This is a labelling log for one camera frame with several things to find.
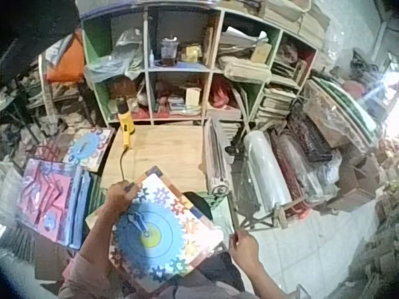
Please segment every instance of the yellow circle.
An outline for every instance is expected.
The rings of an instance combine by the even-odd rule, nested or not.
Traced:
[[[161,242],[160,230],[151,223],[146,223],[147,230],[140,234],[140,242],[144,247],[153,248]]]

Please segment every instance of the hand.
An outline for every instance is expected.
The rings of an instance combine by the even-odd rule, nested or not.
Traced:
[[[122,181],[108,188],[103,210],[105,213],[111,214],[115,220],[128,209],[141,188],[141,185],[135,184],[129,192],[126,192],[125,188],[128,186],[128,181]]]
[[[245,230],[239,229],[234,235],[230,235],[229,253],[248,276],[262,267],[259,261],[259,244]]]

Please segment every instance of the sleeve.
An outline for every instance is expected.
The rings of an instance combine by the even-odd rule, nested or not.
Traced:
[[[62,285],[59,299],[98,299],[106,298],[110,291],[108,278],[86,261],[80,254],[75,256],[70,277]]]

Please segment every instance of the yellow power drill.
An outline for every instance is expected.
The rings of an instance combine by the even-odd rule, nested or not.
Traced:
[[[132,144],[130,143],[130,135],[132,135],[135,132],[135,125],[133,123],[132,114],[130,113],[125,97],[117,98],[117,107],[118,107],[118,118],[120,122],[120,128],[123,131],[123,152],[120,155],[119,166],[120,166],[120,172],[122,174],[122,179],[125,180],[125,175],[123,173],[123,168],[122,168],[122,158],[125,155],[125,153],[130,148],[132,148]]]

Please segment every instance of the person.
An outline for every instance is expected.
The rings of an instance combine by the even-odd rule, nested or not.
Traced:
[[[59,299],[110,298],[110,282],[107,271],[110,263],[108,250],[114,222],[125,212],[135,198],[140,186],[134,185],[129,192],[127,181],[112,185],[99,216],[75,256],[69,279],[60,288]],[[258,259],[259,245],[256,239],[243,230],[230,236],[228,253],[212,256],[185,277],[170,285],[156,298],[237,298],[281,299],[286,294],[266,273]],[[238,269],[231,257],[250,279],[258,297],[244,291]],[[127,298],[141,298],[139,293]]]

